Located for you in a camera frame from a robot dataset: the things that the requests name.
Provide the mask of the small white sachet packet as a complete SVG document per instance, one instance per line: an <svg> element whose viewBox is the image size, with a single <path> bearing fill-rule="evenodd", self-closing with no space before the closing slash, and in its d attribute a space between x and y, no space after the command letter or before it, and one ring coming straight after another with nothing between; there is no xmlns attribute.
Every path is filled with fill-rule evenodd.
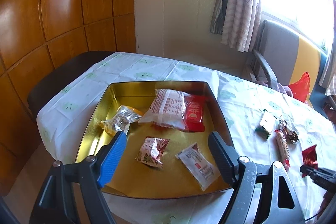
<svg viewBox="0 0 336 224"><path fill-rule="evenodd" d="M218 168L203 156L198 143L189 145L177 153L175 157L184 164L197 180L202 191L205 191L220 176Z"/></svg>

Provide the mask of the small dark red candy wrapper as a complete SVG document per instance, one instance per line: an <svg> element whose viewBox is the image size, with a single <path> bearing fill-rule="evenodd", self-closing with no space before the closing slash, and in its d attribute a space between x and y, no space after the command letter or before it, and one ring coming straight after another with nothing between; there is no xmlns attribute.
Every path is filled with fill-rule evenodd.
<svg viewBox="0 0 336 224"><path fill-rule="evenodd" d="M315 144L302 151L303 165L318 169L316 147L317 145Z"/></svg>

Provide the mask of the floral white red snack packet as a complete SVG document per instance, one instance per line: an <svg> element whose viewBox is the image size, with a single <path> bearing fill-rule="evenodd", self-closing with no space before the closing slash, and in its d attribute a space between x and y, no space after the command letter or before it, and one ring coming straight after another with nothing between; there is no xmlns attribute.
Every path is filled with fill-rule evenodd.
<svg viewBox="0 0 336 224"><path fill-rule="evenodd" d="M147 166L162 169L163 163L161 157L169 141L170 139L147 136L135 159Z"/></svg>

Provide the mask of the yellow clear snack packet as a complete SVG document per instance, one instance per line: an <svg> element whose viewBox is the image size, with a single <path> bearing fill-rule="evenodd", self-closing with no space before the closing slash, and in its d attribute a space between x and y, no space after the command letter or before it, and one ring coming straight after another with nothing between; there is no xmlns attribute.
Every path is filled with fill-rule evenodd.
<svg viewBox="0 0 336 224"><path fill-rule="evenodd" d="M138 122L142 116L143 112L133 107L121 105L112 118L101 121L99 126L111 137L114 137L119 131L127 134L130 125Z"/></svg>

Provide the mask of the red-ended cracker stick packet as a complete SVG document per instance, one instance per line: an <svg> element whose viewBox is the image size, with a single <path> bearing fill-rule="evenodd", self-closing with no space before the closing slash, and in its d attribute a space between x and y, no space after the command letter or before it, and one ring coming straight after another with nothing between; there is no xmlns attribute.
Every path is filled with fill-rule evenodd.
<svg viewBox="0 0 336 224"><path fill-rule="evenodd" d="M286 138L284 136L284 133L281 130L276 129L275 131L276 134L276 142L278 146L278 150L280 153L280 161L286 168L290 168L290 153L288 149L288 145L286 142Z"/></svg>

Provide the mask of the green-ended cracker packet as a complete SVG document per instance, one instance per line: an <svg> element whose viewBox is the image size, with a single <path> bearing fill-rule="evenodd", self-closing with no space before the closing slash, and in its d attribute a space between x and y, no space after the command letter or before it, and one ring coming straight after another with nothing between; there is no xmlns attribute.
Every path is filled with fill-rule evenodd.
<svg viewBox="0 0 336 224"><path fill-rule="evenodd" d="M277 128L279 117L264 109L261 119L255 131L264 139L268 140L272 132Z"/></svg>

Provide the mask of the brown chocolate cake packet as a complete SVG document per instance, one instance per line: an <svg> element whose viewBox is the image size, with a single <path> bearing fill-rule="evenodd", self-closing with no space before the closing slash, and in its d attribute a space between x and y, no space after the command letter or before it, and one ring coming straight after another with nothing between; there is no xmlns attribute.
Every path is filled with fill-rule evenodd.
<svg viewBox="0 0 336 224"><path fill-rule="evenodd" d="M278 129L292 144L298 143L298 133L283 119L278 122Z"/></svg>

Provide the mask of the large clear bread packet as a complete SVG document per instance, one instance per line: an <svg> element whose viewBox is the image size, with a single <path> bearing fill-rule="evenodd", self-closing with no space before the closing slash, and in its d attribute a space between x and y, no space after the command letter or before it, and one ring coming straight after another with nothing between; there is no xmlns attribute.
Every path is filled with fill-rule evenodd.
<svg viewBox="0 0 336 224"><path fill-rule="evenodd" d="M186 97L190 95L177 90L155 89L155 98L138 123L151 123L185 131L183 117L186 110Z"/></svg>

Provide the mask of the gold metal tin box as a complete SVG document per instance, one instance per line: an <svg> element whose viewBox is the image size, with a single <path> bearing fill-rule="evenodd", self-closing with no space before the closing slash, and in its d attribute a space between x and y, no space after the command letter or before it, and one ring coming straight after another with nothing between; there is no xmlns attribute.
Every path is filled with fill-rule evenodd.
<svg viewBox="0 0 336 224"><path fill-rule="evenodd" d="M76 161L96 155L102 146L110 143L112 135L103 129L103 121L111 119L123 106L147 112L161 89L203 98L204 130L187 132L153 122L132 122L126 135L125 151L102 191L126 198L168 200L227 190L230 186L214 173L216 164L208 138L212 132L218 132L227 144L232 144L232 138L215 94L204 81L136 81L108 85L83 133ZM191 146L197 147L210 163L203 171L209 186L202 186L178 158L183 149Z"/></svg>

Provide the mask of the red plastic bag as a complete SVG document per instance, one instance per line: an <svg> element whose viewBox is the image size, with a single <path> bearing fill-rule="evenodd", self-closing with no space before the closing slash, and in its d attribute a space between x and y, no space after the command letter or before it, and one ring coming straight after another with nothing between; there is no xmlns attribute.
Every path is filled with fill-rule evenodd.
<svg viewBox="0 0 336 224"><path fill-rule="evenodd" d="M289 84L288 87L290 88L293 98L296 100L305 103L307 100L308 95L310 94L310 75L308 72L304 72L301 78L292 84Z"/></svg>

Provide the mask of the striped beige curtain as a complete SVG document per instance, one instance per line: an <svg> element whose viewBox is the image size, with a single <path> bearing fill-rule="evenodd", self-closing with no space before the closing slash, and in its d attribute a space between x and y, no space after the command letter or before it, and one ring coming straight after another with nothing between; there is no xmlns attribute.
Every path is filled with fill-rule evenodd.
<svg viewBox="0 0 336 224"><path fill-rule="evenodd" d="M261 24L261 0L216 0L210 32L239 52L252 51Z"/></svg>

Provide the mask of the wooden wall panelling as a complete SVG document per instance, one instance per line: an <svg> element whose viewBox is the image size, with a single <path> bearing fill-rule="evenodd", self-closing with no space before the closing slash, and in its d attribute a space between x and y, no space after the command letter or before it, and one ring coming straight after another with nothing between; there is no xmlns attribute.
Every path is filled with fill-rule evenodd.
<svg viewBox="0 0 336 224"><path fill-rule="evenodd" d="M41 139L28 94L92 51L135 52L134 0L1 0L1 195Z"/></svg>

